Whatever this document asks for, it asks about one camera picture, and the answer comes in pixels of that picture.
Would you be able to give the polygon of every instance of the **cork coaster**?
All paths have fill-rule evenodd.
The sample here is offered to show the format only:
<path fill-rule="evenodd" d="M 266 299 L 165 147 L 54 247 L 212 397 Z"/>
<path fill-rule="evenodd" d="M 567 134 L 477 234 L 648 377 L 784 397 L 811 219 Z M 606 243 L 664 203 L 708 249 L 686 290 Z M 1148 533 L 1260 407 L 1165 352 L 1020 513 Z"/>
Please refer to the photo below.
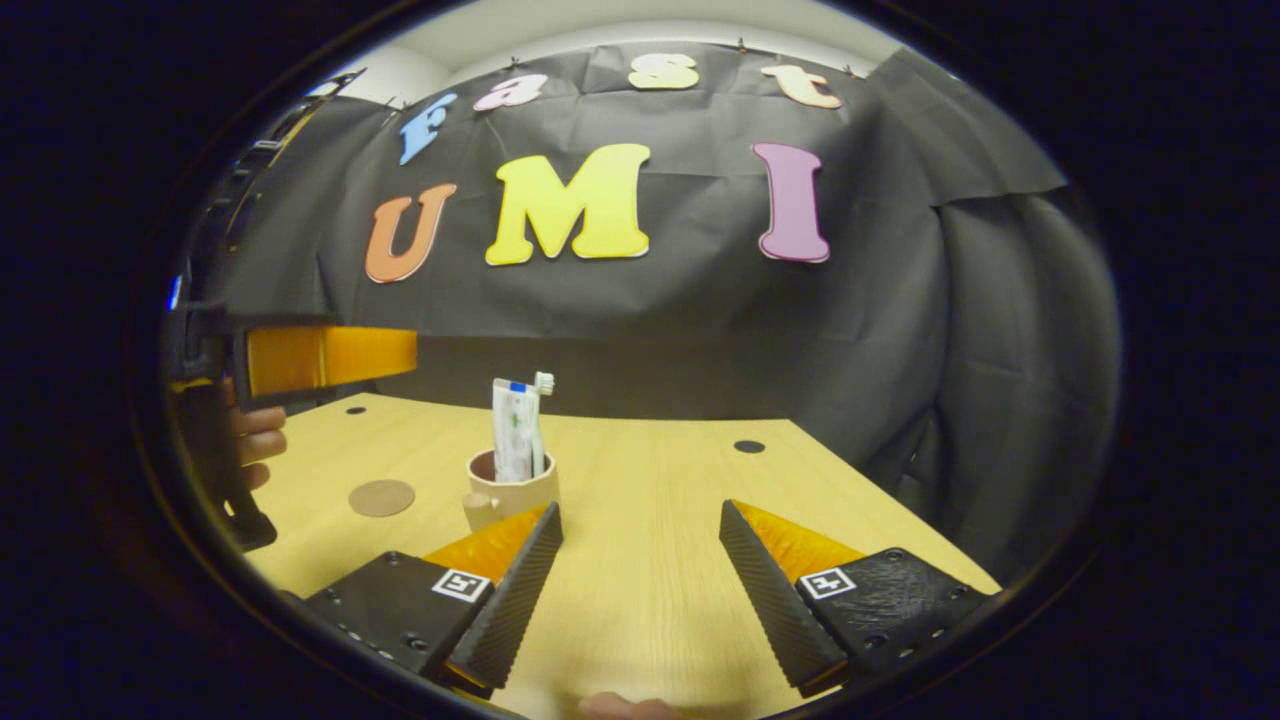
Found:
<path fill-rule="evenodd" d="M 366 518 L 387 518 L 413 503 L 413 487 L 401 480 L 374 480 L 351 491 L 347 502 Z"/>

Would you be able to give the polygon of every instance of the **letter m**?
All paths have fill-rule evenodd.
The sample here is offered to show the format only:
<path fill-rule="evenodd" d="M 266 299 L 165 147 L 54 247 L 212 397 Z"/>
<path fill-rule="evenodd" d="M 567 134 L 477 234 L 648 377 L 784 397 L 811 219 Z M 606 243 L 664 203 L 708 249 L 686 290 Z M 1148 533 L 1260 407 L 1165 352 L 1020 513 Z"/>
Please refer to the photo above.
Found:
<path fill-rule="evenodd" d="M 529 261 L 534 245 L 525 238 L 525 218 L 543 254 L 556 258 L 573 223 L 582 215 L 582 232 L 573 238 L 579 258 L 636 258 L 649 251 L 649 236 L 636 219 L 636 182 L 649 159 L 644 145 L 605 145 L 588 155 L 568 186 L 543 155 L 512 160 L 498 168 L 506 183 L 498 237 L 485 251 L 490 265 Z"/>

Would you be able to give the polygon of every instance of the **beige mug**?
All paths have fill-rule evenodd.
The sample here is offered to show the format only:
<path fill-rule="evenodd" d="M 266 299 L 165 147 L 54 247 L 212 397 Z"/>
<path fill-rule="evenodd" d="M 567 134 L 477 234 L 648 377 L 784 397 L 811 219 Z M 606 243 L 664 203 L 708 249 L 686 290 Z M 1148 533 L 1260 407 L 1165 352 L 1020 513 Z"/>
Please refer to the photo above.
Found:
<path fill-rule="evenodd" d="M 471 492 L 462 498 L 471 532 L 492 525 L 504 518 L 518 515 L 552 501 L 559 502 L 559 468 L 550 452 L 545 454 L 547 470 L 536 478 L 520 483 L 495 483 L 493 451 L 475 454 L 467 461 L 467 479 Z"/>

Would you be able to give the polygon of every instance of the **foam letter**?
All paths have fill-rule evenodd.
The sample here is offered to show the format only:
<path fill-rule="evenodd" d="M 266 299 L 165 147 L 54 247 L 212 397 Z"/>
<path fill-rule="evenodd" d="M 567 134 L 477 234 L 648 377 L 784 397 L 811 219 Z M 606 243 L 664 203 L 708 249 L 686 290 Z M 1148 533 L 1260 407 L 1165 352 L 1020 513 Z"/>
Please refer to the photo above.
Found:
<path fill-rule="evenodd" d="M 829 258 L 831 246 L 818 234 L 813 192 L 813 173 L 822 160 L 806 150 L 773 142 L 756 142 L 751 152 L 769 169 L 769 231 L 760 236 L 760 252 L 799 263 Z"/>
<path fill-rule="evenodd" d="M 804 68 L 800 65 L 774 65 L 772 68 L 762 68 L 760 72 L 777 78 L 782 92 L 796 102 L 804 102 L 813 108 L 840 108 L 840 97 L 823 95 L 814 87 L 814 83 L 827 85 L 827 78 L 812 76 L 804 72 Z"/>
<path fill-rule="evenodd" d="M 643 90 L 680 90 L 698 85 L 698 70 L 692 69 L 696 64 L 689 55 L 650 53 L 631 60 L 635 72 L 627 79 Z"/>
<path fill-rule="evenodd" d="M 476 100 L 474 108 L 476 111 L 483 113 L 494 108 L 502 108 L 503 105 L 508 108 L 524 105 L 541 95 L 543 83 L 545 82 L 547 76 L 521 76 L 499 82 L 489 90 L 489 95 Z"/>
<path fill-rule="evenodd" d="M 404 127 L 401 128 L 401 135 L 404 136 L 404 154 L 401 155 L 401 165 L 408 163 L 413 159 L 413 155 L 421 152 L 424 147 L 435 140 L 435 128 L 440 127 L 440 123 L 444 122 L 444 108 L 457 99 L 458 96 L 451 92 L 431 102 L 430 108 L 404 123 Z"/>
<path fill-rule="evenodd" d="M 506 183 L 498 214 L 498 237 L 484 254 L 490 265 L 516 265 L 534 255 L 525 238 L 525 218 L 543 254 L 556 258 L 579 215 L 582 232 L 573 238 L 579 258 L 637 258 L 649 251 L 649 236 L 636 220 L 636 182 L 649 159 L 644 145 L 605 145 L 588 155 L 568 186 L 561 184 L 543 155 L 512 160 L 498 168 Z"/>
<path fill-rule="evenodd" d="M 422 205 L 422 214 L 417 219 L 413 245 L 401 255 L 392 255 L 392 242 L 396 240 L 399 217 L 410 206 L 410 199 L 388 200 L 374 210 L 374 233 L 369 236 L 369 251 L 365 252 L 365 274 L 369 279 L 375 283 L 399 282 L 422 266 L 435 241 L 435 229 L 440 225 L 444 201 L 457 190 L 458 186 L 447 183 L 422 191 L 417 197 Z"/>

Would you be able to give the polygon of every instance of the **black cloth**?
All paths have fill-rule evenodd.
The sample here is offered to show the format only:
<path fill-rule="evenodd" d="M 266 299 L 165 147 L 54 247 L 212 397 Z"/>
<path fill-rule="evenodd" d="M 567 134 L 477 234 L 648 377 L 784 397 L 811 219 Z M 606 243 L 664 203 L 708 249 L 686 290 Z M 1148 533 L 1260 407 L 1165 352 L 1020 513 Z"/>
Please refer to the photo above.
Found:
<path fill-rule="evenodd" d="M 685 53 L 700 81 L 636 90 L 630 59 Z M 797 64 L 842 99 L 796 102 L 760 68 Z M 476 113 L 509 77 L 531 102 Z M 900 51 L 868 78 L 686 44 L 602 46 L 448 90 L 439 136 L 406 165 L 403 111 L 338 97 L 266 170 L 218 295 L 242 313 L 334 311 L 412 328 L 420 369 L 380 392 L 486 406 L 494 377 L 557 377 L 547 411 L 790 418 L 938 528 L 998 580 L 1027 570 L 1093 491 L 1120 375 L 1115 293 L 1068 179 L 1016 123 Z M 646 145 L 639 259 L 484 261 L 506 161 L 544 155 L 567 182 L 609 143 Z M 823 264 L 764 256 L 768 182 L 753 142 L 817 154 Z M 426 263 L 365 274 L 372 211 L 456 183 Z"/>

